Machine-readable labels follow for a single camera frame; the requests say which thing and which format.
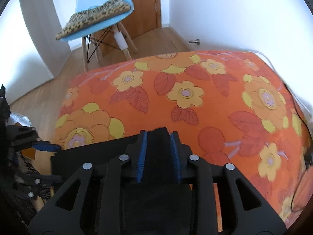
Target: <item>silver screw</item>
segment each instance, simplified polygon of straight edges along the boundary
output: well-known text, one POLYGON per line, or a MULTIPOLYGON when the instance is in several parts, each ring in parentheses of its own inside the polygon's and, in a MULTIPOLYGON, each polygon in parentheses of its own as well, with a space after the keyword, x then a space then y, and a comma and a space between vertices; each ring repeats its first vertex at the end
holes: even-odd
POLYGON ((199 160, 199 156, 197 156, 197 155, 190 155, 189 159, 192 160, 192 161, 198 161, 199 160))
POLYGON ((233 164, 226 164, 226 169, 229 169, 229 170, 234 170, 235 169, 235 165, 233 164))
POLYGON ((83 164, 83 169, 91 169, 92 164, 91 163, 84 163, 83 164))
POLYGON ((127 161, 128 158, 129 158, 128 155, 120 155, 120 160, 121 160, 121 161, 127 161))

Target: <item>floor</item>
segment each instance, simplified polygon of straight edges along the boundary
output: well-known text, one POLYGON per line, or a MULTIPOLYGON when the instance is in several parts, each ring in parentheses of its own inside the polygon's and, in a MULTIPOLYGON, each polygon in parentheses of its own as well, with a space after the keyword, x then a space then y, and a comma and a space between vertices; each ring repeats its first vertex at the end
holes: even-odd
MULTIPOLYGON (((164 53, 189 51, 185 43, 170 28, 157 28, 134 39, 138 53, 130 49, 133 59, 164 53)), ((101 66, 123 62, 125 57, 119 50, 114 50, 101 58, 101 66)), ((95 57, 88 65, 89 70, 99 67, 95 57)), ((83 73, 81 48, 73 51, 66 61, 59 76, 30 91, 11 105, 11 111, 27 116, 36 127, 42 140, 51 140, 54 125, 61 108, 68 83, 74 76, 83 73)), ((51 153, 36 152, 34 167, 41 174, 50 174, 49 157, 51 153)))

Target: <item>orange floral tablecloth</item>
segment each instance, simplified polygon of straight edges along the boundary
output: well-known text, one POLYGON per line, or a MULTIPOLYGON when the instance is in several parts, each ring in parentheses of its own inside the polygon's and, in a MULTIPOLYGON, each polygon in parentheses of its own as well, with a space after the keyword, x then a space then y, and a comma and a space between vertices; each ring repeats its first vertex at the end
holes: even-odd
POLYGON ((167 127, 208 162, 235 164, 287 227, 300 214, 291 201, 311 138, 283 82, 255 54, 146 57, 79 75, 69 87, 54 137, 63 149, 167 127))

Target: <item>light blue chair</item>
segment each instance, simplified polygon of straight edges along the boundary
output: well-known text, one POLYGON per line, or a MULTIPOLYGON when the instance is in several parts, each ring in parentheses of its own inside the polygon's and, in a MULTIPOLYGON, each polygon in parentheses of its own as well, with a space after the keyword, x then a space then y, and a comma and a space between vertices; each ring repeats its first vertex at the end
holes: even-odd
MULTIPOLYGON (((87 9, 92 8, 92 7, 100 6, 107 1, 108 0, 76 0, 76 12, 87 10, 87 9)), ((134 42, 132 41, 132 39, 130 37, 130 35, 128 34, 125 27, 121 23, 121 20, 123 20, 124 18, 126 18, 128 15, 130 15, 133 12, 134 4, 133 4, 132 0, 124 0, 124 1, 126 1, 127 3, 129 3, 131 5, 130 11, 123 13, 121 15, 115 16, 113 18, 107 19, 105 21, 102 21, 100 23, 94 24, 88 28, 85 28, 79 32, 76 32, 70 36, 67 36, 67 37, 61 39, 62 41, 70 41, 70 40, 74 40, 74 39, 77 39, 80 37, 82 38, 83 63, 84 63, 85 72, 88 71, 86 37, 88 35, 94 34, 97 31, 100 31, 102 29, 108 28, 110 26, 112 27, 112 30, 114 31, 114 38, 115 38, 119 48, 125 54, 127 60, 131 60, 131 56, 130 56, 129 51, 128 51, 128 45, 126 44, 126 41, 125 41, 122 33, 126 36, 127 42, 129 43, 129 45, 132 46, 134 51, 138 52, 134 42)), ((97 49, 99 44, 100 44, 100 42, 98 42, 94 48, 97 49)), ((96 52, 95 52, 95 54, 96 54, 97 62, 99 62, 98 54, 96 52)))

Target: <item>wooden door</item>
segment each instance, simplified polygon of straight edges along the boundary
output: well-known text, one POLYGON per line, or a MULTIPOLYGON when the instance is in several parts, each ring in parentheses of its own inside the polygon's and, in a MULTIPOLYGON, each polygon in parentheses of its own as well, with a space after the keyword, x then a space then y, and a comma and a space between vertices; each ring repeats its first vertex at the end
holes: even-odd
MULTIPOLYGON (((134 11, 122 21, 132 39, 157 27, 161 27, 160 0, 132 1, 135 7, 134 11)), ((95 38, 100 38, 102 34, 103 31, 95 33, 95 38)), ((113 33, 107 35, 104 43, 117 47, 113 33)), ((113 48, 108 45, 101 45, 100 48, 103 55, 113 50, 113 48)))

